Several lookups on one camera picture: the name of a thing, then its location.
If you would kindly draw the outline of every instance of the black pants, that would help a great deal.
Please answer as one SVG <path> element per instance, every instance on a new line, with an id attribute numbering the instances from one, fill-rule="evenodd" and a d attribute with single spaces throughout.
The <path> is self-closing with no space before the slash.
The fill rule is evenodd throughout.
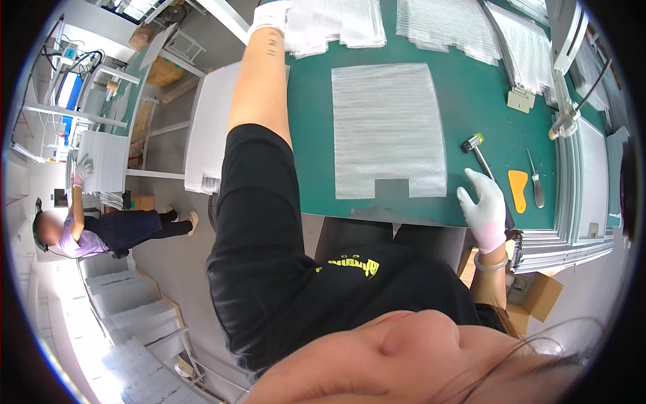
<path id="1" fill-rule="evenodd" d="M 417 248 L 421 253 L 447 263 L 457 272 L 466 228 L 403 224 L 393 239 L 393 225 L 383 222 L 326 217 L 318 239 L 315 260 L 328 260 L 338 251 L 367 244 L 394 242 Z"/>
<path id="2" fill-rule="evenodd" d="M 188 234 L 189 231 L 193 230 L 193 224 L 188 220 L 183 220 L 181 222 L 173 222 L 173 220 L 177 218 L 177 212 L 175 212 L 174 210 L 168 213 L 160 213 L 159 216 L 160 216 L 160 222 L 162 224 L 161 229 L 158 231 L 155 231 L 146 239 L 143 239 L 142 241 L 140 241 L 135 245 L 139 245 L 144 241 L 148 241 L 152 239 L 165 239 L 166 237 L 181 236 L 184 234 Z"/>

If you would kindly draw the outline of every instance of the knife handle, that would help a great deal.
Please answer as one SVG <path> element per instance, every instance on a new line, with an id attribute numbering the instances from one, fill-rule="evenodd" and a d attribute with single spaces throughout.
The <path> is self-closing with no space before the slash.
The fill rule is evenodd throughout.
<path id="1" fill-rule="evenodd" d="M 543 207 L 545 206 L 545 194 L 543 193 L 543 187 L 541 187 L 538 173 L 532 174 L 532 181 L 534 183 L 534 200 L 536 201 L 536 206 Z"/>

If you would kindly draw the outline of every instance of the workbench leg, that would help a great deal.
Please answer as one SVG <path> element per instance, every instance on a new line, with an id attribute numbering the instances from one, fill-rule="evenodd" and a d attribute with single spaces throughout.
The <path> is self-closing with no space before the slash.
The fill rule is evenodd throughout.
<path id="1" fill-rule="evenodd" d="M 148 171 L 148 170 L 135 170 L 128 168 L 125 171 L 126 175 L 131 175 L 131 176 L 151 176 L 154 178 L 170 178 L 173 180 L 183 180 L 184 179 L 184 174 L 176 174 L 176 173 L 164 173 L 162 171 Z"/>

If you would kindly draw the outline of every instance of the gray floor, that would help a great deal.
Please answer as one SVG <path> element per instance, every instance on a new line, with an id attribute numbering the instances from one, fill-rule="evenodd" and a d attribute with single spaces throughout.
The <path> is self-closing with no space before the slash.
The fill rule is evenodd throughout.
<path id="1" fill-rule="evenodd" d="M 251 22 L 257 0 L 230 0 L 230 3 L 247 22 Z M 196 60 L 199 69 L 217 69 L 242 58 L 242 43 L 213 16 L 204 17 L 197 12 L 191 12 L 182 23 L 182 29 L 207 48 L 207 52 Z M 188 80 L 190 77 L 190 74 L 185 74 L 182 80 Z M 171 88 L 168 86 L 162 90 L 151 90 L 150 94 L 159 96 Z M 187 121 L 194 94 L 195 91 L 190 91 L 168 105 L 160 105 L 152 129 Z M 186 129 L 180 129 L 152 138 L 148 148 L 147 169 L 182 173 L 186 136 Z M 184 191 L 183 182 L 180 180 L 128 177 L 126 185 L 127 189 L 135 193 L 153 194 L 157 210 L 163 210 L 170 204 L 182 218 L 185 218 L 190 210 L 197 210 L 200 224 L 192 237 L 151 240 L 134 249 L 134 258 L 138 267 L 159 283 L 162 292 L 180 305 L 183 318 L 189 327 L 189 338 L 195 356 L 226 379 L 249 388 L 242 371 L 235 367 L 226 349 L 224 333 L 209 298 L 205 260 L 213 246 L 215 234 L 208 222 L 208 195 Z M 306 253 L 310 256 L 315 252 L 322 219 L 303 215 Z M 532 321 L 530 332 L 541 332 L 552 325 L 579 316 L 593 316 L 604 323 L 607 322 L 617 291 L 622 285 L 623 266 L 618 264 L 622 256 L 620 248 L 612 256 L 578 268 L 570 268 L 556 275 L 556 279 L 565 285 L 563 293 L 548 321 Z M 584 334 L 590 335 L 594 327 L 594 324 L 589 325 Z M 581 332 L 575 334 L 575 329 L 575 323 L 570 323 L 549 329 L 546 334 L 557 339 L 568 349 L 589 346 L 590 338 L 581 337 Z M 243 391 L 216 376 L 207 376 L 205 386 L 229 403 L 241 401 Z"/>

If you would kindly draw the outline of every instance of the worker in purple shirt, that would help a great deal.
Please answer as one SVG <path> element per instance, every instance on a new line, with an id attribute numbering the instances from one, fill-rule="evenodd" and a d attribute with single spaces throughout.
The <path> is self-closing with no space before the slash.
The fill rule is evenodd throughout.
<path id="1" fill-rule="evenodd" d="M 33 223 L 34 241 L 42 251 L 58 247 L 69 258 L 89 257 L 111 253 L 121 258 L 128 249 L 146 240 L 165 239 L 178 235 L 193 235 L 198 223 L 197 212 L 191 211 L 188 219 L 178 221 L 177 212 L 166 207 L 165 213 L 157 211 L 116 211 L 99 218 L 85 216 L 83 211 L 83 181 L 94 172 L 87 154 L 78 161 L 72 179 L 72 205 L 63 223 L 51 212 L 42 211 L 40 198 L 36 201 L 36 218 Z"/>

